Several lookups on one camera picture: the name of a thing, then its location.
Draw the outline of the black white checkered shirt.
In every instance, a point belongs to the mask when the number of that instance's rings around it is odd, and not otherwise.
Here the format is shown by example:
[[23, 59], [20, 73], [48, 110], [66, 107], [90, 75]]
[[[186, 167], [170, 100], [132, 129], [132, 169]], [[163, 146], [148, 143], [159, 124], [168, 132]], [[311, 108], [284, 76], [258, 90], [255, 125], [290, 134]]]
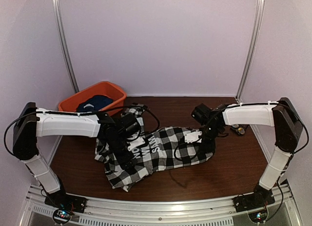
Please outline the black white checkered shirt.
[[132, 150], [137, 164], [124, 170], [107, 143], [96, 140], [95, 160], [104, 163], [105, 175], [113, 189], [128, 192], [144, 177], [154, 172], [204, 163], [212, 155], [199, 155], [200, 143], [186, 144], [184, 136], [196, 131], [189, 127], [170, 126], [145, 135], [144, 143]]

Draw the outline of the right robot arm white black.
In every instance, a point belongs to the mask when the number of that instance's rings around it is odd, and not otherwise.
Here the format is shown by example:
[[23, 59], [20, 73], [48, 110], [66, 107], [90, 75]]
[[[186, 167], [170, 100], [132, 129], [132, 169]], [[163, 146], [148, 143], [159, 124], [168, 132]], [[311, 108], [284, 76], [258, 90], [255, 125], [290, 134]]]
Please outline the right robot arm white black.
[[299, 150], [299, 141], [305, 131], [300, 116], [287, 97], [264, 103], [222, 104], [214, 109], [200, 104], [193, 110], [192, 117], [201, 127], [186, 135], [184, 140], [188, 144], [199, 143], [201, 149], [209, 152], [214, 149], [217, 136], [227, 126], [267, 127], [273, 132], [275, 141], [270, 159], [255, 186], [255, 193], [250, 196], [254, 207], [260, 207], [268, 200], [268, 192], [286, 172], [292, 157]]

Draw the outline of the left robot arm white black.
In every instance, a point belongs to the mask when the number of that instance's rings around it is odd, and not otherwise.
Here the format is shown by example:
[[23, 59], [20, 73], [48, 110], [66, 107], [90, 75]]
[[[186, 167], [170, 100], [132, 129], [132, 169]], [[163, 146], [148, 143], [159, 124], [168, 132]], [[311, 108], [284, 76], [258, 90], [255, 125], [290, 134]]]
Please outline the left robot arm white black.
[[13, 122], [13, 155], [23, 161], [59, 208], [70, 204], [60, 179], [52, 171], [37, 147], [44, 136], [85, 136], [97, 138], [109, 146], [122, 169], [135, 165], [132, 150], [142, 144], [141, 127], [134, 115], [113, 119], [106, 110], [62, 112], [38, 108], [28, 103]]

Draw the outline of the small black brooch box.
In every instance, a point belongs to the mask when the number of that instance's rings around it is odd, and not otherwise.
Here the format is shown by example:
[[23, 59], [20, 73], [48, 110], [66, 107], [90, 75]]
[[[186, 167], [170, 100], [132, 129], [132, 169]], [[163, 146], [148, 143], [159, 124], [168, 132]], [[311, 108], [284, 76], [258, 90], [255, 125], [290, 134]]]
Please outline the small black brooch box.
[[233, 131], [238, 136], [243, 136], [246, 133], [247, 128], [249, 125], [243, 125], [243, 124], [234, 124], [230, 127], [231, 131]]

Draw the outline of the dark blue garment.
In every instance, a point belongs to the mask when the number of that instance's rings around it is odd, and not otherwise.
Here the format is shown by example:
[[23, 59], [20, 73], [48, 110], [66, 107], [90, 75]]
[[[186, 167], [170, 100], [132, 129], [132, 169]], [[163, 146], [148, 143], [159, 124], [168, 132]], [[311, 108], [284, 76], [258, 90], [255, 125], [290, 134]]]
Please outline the dark blue garment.
[[76, 108], [76, 112], [93, 112], [100, 111], [106, 106], [112, 104], [113, 99], [104, 96], [104, 95], [94, 95], [93, 97], [87, 99], [85, 102], [82, 102]]

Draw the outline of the orange plastic basin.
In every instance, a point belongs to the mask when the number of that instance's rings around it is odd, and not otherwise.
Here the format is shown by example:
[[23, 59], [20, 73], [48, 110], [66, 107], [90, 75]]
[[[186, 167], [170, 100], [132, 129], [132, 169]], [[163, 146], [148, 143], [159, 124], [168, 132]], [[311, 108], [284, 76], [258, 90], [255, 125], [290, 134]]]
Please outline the orange plastic basin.
[[111, 82], [94, 84], [59, 103], [59, 111], [87, 112], [101, 111], [124, 105], [127, 94]]

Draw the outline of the aluminium front rail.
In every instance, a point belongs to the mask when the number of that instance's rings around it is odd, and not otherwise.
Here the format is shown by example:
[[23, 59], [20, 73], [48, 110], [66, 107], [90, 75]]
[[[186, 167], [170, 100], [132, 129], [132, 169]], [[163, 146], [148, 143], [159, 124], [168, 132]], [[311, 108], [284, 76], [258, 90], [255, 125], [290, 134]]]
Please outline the aluminium front rail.
[[[282, 185], [283, 203], [265, 224], [254, 223], [254, 209], [237, 212], [235, 196], [198, 201], [134, 202], [86, 197], [84, 213], [74, 213], [65, 226], [302, 226], [297, 205], [288, 185]], [[267, 206], [270, 218], [281, 203], [273, 189], [275, 203]], [[41, 188], [31, 186], [18, 226], [58, 226], [52, 219], [54, 207], [44, 204]]]

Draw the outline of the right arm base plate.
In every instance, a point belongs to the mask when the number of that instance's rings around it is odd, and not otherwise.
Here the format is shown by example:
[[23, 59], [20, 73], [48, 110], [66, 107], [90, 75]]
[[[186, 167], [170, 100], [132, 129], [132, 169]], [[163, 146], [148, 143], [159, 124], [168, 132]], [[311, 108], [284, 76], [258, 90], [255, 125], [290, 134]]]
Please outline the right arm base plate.
[[250, 211], [266, 205], [274, 204], [275, 198], [271, 191], [253, 192], [250, 194], [240, 194], [233, 198], [236, 212]]

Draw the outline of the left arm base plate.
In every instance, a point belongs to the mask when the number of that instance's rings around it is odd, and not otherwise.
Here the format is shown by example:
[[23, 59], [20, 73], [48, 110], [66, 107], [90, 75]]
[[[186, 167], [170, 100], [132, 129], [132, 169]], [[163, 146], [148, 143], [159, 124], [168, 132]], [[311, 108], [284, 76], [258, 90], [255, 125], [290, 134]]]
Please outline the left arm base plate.
[[53, 193], [47, 194], [44, 203], [69, 212], [84, 213], [87, 199], [80, 196]]

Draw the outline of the right aluminium corner post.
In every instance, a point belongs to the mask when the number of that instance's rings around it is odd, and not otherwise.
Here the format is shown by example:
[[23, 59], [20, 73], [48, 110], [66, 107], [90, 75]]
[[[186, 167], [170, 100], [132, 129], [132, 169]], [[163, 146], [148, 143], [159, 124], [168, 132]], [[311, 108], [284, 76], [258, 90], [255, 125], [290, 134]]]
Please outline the right aluminium corner post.
[[242, 94], [247, 83], [248, 75], [252, 66], [252, 61], [253, 61], [255, 50], [256, 50], [256, 44], [259, 38], [260, 29], [262, 26], [264, 9], [265, 9], [265, 0], [257, 0], [251, 40], [250, 40], [250, 44], [248, 48], [246, 61], [244, 64], [243, 74], [242, 74], [241, 81], [240, 81], [240, 84], [236, 93], [236, 97], [235, 97], [237, 102], [242, 102], [242, 99], [241, 99]]

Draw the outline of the aluminium corner post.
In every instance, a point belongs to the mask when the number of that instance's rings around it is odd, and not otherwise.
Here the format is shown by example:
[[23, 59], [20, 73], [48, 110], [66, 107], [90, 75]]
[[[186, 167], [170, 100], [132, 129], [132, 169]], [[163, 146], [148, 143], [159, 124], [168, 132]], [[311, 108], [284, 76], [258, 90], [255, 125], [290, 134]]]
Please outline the aluminium corner post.
[[240, 84], [236, 93], [236, 97], [235, 97], [237, 102], [242, 102], [242, 99], [241, 99], [242, 94], [247, 83], [248, 75], [252, 66], [252, 61], [253, 61], [255, 50], [256, 50], [256, 44], [259, 38], [260, 29], [262, 26], [264, 9], [265, 9], [265, 0], [257, 0], [251, 40], [250, 40], [250, 44], [248, 48], [246, 61], [244, 64], [243, 74], [242, 74], [241, 81], [240, 81]]
[[79, 87], [78, 87], [77, 79], [73, 70], [69, 48], [68, 48], [67, 41], [66, 41], [66, 35], [65, 35], [59, 0], [52, 0], [52, 5], [53, 5], [54, 13], [55, 13], [55, 18], [56, 18], [56, 25], [58, 29], [60, 46], [61, 46], [65, 66], [68, 72], [69, 80], [70, 80], [70, 83], [74, 92], [78, 93]]

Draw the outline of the left aluminium corner post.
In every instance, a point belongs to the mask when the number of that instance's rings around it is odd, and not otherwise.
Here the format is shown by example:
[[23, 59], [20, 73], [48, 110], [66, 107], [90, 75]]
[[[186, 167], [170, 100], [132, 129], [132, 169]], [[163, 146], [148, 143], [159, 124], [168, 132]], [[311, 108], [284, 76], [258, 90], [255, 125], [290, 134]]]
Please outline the left aluminium corner post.
[[56, 18], [56, 25], [58, 29], [60, 46], [61, 46], [65, 66], [68, 72], [69, 80], [70, 80], [70, 83], [74, 92], [78, 93], [79, 87], [78, 87], [77, 79], [73, 70], [69, 48], [68, 48], [67, 41], [66, 41], [66, 35], [65, 35], [59, 0], [52, 0], [52, 5], [53, 5], [54, 13], [55, 13], [55, 18]]

